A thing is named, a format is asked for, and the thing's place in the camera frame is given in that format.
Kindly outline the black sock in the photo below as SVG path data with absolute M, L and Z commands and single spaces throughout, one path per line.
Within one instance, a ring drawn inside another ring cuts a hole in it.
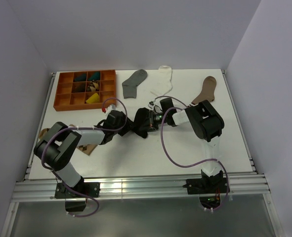
M 134 117 L 134 122 L 133 122 L 132 131 L 136 135 L 144 139 L 148 137 L 148 128 L 150 126 L 148 118 L 149 118 L 149 109 L 140 108 L 137 110 Z

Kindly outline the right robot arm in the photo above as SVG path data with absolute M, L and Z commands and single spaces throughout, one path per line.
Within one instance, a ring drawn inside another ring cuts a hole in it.
M 219 141 L 224 128 L 224 120 L 208 100 L 196 105 L 185 105 L 171 96 L 158 96 L 149 102 L 146 114 L 146 131 L 160 131 L 161 145 L 169 161 L 180 168 L 201 166 L 201 174 L 205 177 L 201 183 L 204 191 L 211 193 L 219 185 L 216 177 L 223 178 L 227 174 L 219 160 Z M 194 164 L 181 165 L 175 162 L 167 152 L 164 143 L 163 125 L 172 127 L 189 123 L 195 135 L 203 141 L 205 159 Z

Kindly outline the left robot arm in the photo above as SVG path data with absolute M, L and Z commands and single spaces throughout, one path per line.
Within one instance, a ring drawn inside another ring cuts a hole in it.
M 115 135 L 124 136 L 134 128 L 133 122 L 123 112 L 112 110 L 106 119 L 93 127 L 67 126 L 56 122 L 34 147 L 34 155 L 43 167 L 52 171 L 66 186 L 66 192 L 79 197 L 84 192 L 84 179 L 70 160 L 78 146 L 104 145 Z

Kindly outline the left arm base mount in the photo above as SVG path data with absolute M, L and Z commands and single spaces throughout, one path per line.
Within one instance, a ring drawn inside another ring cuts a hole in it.
M 99 182 L 84 182 L 83 185 L 76 191 L 67 187 L 64 183 L 58 183 L 54 194 L 55 199 L 65 200 L 65 210 L 69 215 L 75 217 L 88 217 L 95 214 L 100 204 L 96 198 L 99 197 L 100 183 Z M 94 201 L 96 208 L 88 214 L 81 214 L 86 208 L 88 201 Z

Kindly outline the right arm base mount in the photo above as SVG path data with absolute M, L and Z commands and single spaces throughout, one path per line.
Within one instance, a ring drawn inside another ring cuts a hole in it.
M 208 176 L 202 171 L 201 178 L 186 179 L 186 183 L 182 187 L 187 189 L 189 195 L 226 194 L 230 191 L 223 171 L 212 176 Z

